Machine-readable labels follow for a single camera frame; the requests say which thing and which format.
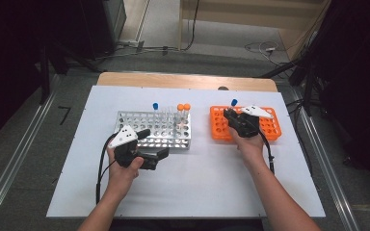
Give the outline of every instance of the white tabletop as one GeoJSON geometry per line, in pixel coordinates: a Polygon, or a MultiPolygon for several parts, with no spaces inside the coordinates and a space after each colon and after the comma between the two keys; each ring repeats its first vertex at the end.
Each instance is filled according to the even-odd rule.
{"type": "MultiPolygon", "coordinates": [[[[290,117],[280,93],[94,86],[47,212],[49,218],[84,218],[95,206],[100,152],[114,132],[117,112],[152,111],[178,103],[192,105],[189,150],[171,149],[156,170],[140,170],[115,216],[125,218],[258,218],[265,212],[235,144],[210,135],[210,106],[275,109],[282,136],[271,142],[276,177],[311,217],[324,209],[310,177],[290,117]]],[[[108,174],[102,180],[102,192],[108,174]]]]}

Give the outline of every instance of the metal test tube rack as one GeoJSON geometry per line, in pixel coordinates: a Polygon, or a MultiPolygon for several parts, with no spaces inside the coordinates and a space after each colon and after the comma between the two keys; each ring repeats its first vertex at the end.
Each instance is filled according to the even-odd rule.
{"type": "Polygon", "coordinates": [[[124,125],[130,125],[136,132],[151,131],[150,136],[138,141],[139,147],[189,149],[191,145],[191,114],[178,118],[175,113],[120,111],[115,132],[124,125]]]}

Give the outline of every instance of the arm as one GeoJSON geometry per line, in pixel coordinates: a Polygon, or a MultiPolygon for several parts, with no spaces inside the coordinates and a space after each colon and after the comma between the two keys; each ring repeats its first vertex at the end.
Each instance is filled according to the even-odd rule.
{"type": "MultiPolygon", "coordinates": [[[[114,149],[107,149],[109,163],[114,161],[114,149]]],[[[118,163],[109,167],[109,182],[107,189],[89,216],[78,230],[109,230],[119,203],[127,195],[133,180],[138,177],[138,169],[144,159],[137,157],[131,166],[125,168],[118,163]]]]}
{"type": "Polygon", "coordinates": [[[263,159],[260,136],[241,138],[233,128],[230,135],[242,152],[267,217],[274,230],[320,230],[311,217],[293,200],[263,159]]]}

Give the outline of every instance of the metal rail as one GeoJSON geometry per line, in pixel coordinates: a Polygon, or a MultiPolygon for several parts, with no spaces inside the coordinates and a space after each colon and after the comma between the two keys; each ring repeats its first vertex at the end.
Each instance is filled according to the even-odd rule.
{"type": "MultiPolygon", "coordinates": [[[[301,94],[293,89],[295,99],[300,99],[301,94]]],[[[301,111],[301,118],[304,123],[304,127],[310,138],[311,144],[314,148],[314,152],[317,156],[318,162],[320,163],[321,170],[323,171],[324,177],[326,178],[327,185],[329,186],[332,199],[334,200],[341,221],[347,231],[358,231],[359,226],[357,220],[353,214],[352,208],[347,200],[347,197],[339,183],[339,180],[335,174],[335,171],[330,163],[329,156],[323,146],[320,136],[315,128],[313,118],[306,116],[305,112],[301,111]]]]}
{"type": "Polygon", "coordinates": [[[50,106],[53,102],[53,99],[58,91],[58,86],[61,84],[61,77],[59,75],[55,75],[53,77],[51,83],[52,92],[48,96],[46,102],[43,105],[40,105],[29,124],[25,134],[22,137],[19,145],[17,146],[16,150],[14,151],[13,156],[9,160],[5,170],[3,171],[0,177],[0,206],[5,199],[6,194],[8,193],[11,184],[19,171],[23,160],[25,159],[29,147],[31,146],[36,134],[39,131],[39,128],[46,117],[47,112],[50,109],[50,106]]]}

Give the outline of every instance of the floor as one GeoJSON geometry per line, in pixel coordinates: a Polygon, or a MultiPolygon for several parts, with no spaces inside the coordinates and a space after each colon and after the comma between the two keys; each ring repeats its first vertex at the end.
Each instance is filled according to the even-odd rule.
{"type": "MultiPolygon", "coordinates": [[[[127,25],[132,26],[127,26],[126,29],[134,29],[124,31],[122,41],[135,43],[143,40],[145,46],[176,46],[178,1],[125,2],[128,13],[142,14],[132,16],[135,20],[128,22],[127,25]]],[[[182,40],[185,46],[190,38],[186,33],[187,21],[184,21],[183,29],[182,40]]],[[[252,77],[272,70],[277,64],[289,62],[283,52],[278,31],[274,28],[200,21],[196,24],[194,44],[186,53],[170,52],[167,56],[162,56],[160,52],[127,55],[132,53],[131,49],[118,51],[114,57],[98,62],[98,65],[110,71],[252,77]],[[263,46],[277,44],[277,51],[271,55],[261,53],[260,44],[263,46]]],[[[55,90],[52,101],[46,105],[47,108],[38,105],[40,91],[37,90],[0,133],[1,179],[7,164],[12,162],[11,158],[20,152],[17,145],[23,142],[22,138],[28,133],[31,121],[36,121],[36,112],[45,110],[44,119],[36,124],[38,130],[29,134],[34,139],[28,143],[23,156],[18,155],[21,156],[18,161],[22,165],[15,169],[17,174],[11,179],[11,187],[7,191],[2,191],[4,199],[0,201],[0,230],[70,230],[76,229],[82,221],[80,218],[45,218],[86,99],[91,86],[95,85],[98,78],[97,73],[89,72],[78,64],[70,66],[72,68],[67,76],[54,77],[55,90]],[[65,117],[63,107],[69,107],[71,110],[65,122],[60,124],[65,117]]],[[[286,71],[272,78],[286,103],[300,98],[297,93],[300,94],[302,91],[301,88],[292,88],[288,85],[286,80],[289,74],[291,71],[286,71]]],[[[313,112],[311,120],[322,138],[322,145],[351,207],[357,226],[347,226],[343,222],[342,214],[337,210],[337,201],[332,196],[333,192],[323,171],[322,160],[314,148],[316,144],[308,135],[306,126],[308,118],[302,114],[303,116],[297,120],[298,130],[312,165],[314,184],[320,189],[319,196],[327,214],[326,218],[318,218],[316,222],[325,230],[370,230],[370,172],[342,164],[347,155],[342,150],[333,123],[323,116],[319,108],[313,107],[311,110],[313,112]]],[[[263,219],[263,224],[266,230],[270,230],[266,219],[263,219]]]]}

